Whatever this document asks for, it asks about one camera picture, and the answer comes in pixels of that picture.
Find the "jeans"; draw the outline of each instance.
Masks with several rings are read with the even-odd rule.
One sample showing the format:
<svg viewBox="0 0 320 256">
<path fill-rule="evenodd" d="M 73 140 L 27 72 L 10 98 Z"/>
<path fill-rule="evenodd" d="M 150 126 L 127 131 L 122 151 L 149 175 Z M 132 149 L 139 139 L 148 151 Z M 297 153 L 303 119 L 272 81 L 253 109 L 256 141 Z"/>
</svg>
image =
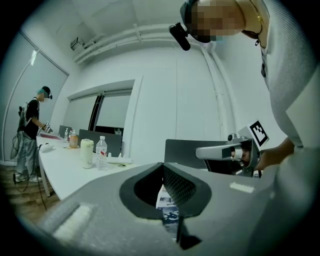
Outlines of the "jeans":
<svg viewBox="0 0 320 256">
<path fill-rule="evenodd" d="M 36 155 L 37 141 L 31 139 L 24 132 L 20 132 L 19 136 L 21 138 L 21 145 L 19 152 L 17 154 L 17 164 L 16 172 L 19 174 L 24 174 L 25 166 L 28 170 L 28 175 L 35 175 L 34 170 L 34 158 Z"/>
</svg>

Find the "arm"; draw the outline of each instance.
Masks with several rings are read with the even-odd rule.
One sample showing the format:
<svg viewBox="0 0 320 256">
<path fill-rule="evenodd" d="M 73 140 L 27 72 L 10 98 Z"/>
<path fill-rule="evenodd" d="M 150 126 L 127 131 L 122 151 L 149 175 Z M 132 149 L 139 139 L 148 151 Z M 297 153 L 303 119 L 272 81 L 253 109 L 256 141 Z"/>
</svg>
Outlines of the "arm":
<svg viewBox="0 0 320 256">
<path fill-rule="evenodd" d="M 261 152 L 256 170 L 263 171 L 266 167 L 280 164 L 287 156 L 294 153 L 295 145 L 286 138 L 279 146 Z"/>
<path fill-rule="evenodd" d="M 41 123 L 37 118 L 33 117 L 31 119 L 32 123 L 34 123 L 36 126 L 43 128 L 45 127 L 45 124 Z"/>
</svg>

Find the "sticker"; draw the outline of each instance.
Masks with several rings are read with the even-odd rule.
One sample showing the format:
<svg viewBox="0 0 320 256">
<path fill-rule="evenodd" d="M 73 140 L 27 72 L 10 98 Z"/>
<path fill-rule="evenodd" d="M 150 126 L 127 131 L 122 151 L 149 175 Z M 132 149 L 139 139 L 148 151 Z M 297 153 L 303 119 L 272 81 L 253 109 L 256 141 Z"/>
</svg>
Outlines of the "sticker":
<svg viewBox="0 0 320 256">
<path fill-rule="evenodd" d="M 269 137 L 267 136 L 265 130 L 263 129 L 259 121 L 256 121 L 253 125 L 249 127 L 249 129 L 259 147 L 261 147 L 269 140 Z"/>
<path fill-rule="evenodd" d="M 239 190 L 239 191 L 242 191 L 242 192 L 246 192 L 246 193 L 252 193 L 255 190 L 255 188 L 253 186 L 238 184 L 238 183 L 235 183 L 235 182 L 230 184 L 230 188 L 234 189 L 234 190 Z"/>
</svg>

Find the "water bottle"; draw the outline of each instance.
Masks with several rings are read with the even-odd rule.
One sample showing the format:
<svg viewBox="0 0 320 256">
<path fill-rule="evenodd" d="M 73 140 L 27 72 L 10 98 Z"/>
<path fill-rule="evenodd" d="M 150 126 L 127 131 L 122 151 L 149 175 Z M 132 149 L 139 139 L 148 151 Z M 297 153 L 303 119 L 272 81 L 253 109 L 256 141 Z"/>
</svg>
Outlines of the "water bottle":
<svg viewBox="0 0 320 256">
<path fill-rule="evenodd" d="M 72 129 L 71 129 L 70 132 L 69 132 L 68 142 L 70 142 L 71 134 L 72 134 Z"/>
<path fill-rule="evenodd" d="M 96 153 L 96 167 L 99 171 L 107 170 L 107 144 L 105 136 L 100 136 L 100 140 L 95 148 Z"/>
<path fill-rule="evenodd" d="M 68 142 L 68 128 L 65 129 L 65 132 L 64 132 L 64 142 L 65 142 L 65 143 Z"/>
</svg>

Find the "man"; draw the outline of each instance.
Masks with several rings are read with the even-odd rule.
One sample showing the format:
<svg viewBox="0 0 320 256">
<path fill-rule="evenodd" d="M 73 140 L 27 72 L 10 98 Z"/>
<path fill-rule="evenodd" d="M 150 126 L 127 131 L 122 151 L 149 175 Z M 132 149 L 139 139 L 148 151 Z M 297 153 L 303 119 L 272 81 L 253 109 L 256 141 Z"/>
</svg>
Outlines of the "man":
<svg viewBox="0 0 320 256">
<path fill-rule="evenodd" d="M 301 4 L 301 9 L 303 6 L 310 9 L 308 3 Z M 303 144 L 287 109 L 316 72 L 318 60 L 291 13 L 277 0 L 186 0 L 180 13 L 189 34 L 200 42 L 242 32 L 255 39 L 256 46 L 260 44 L 261 75 L 270 92 L 272 112 L 288 137 L 279 146 L 261 152 L 256 170 L 280 164 L 300 151 Z M 249 162 L 249 151 L 243 149 L 242 160 Z"/>
<path fill-rule="evenodd" d="M 50 93 L 50 89 L 47 86 L 44 86 L 37 92 L 36 97 L 28 103 L 26 121 L 30 121 L 25 126 L 21 135 L 22 146 L 18 152 L 15 174 L 15 180 L 17 182 L 26 181 L 28 179 L 30 182 L 41 181 L 41 178 L 38 178 L 34 171 L 34 160 L 37 149 L 36 136 L 39 128 L 43 129 L 46 126 L 39 121 L 39 102 L 46 102 L 49 99 Z M 25 165 L 28 170 L 28 176 L 24 174 Z"/>
</svg>

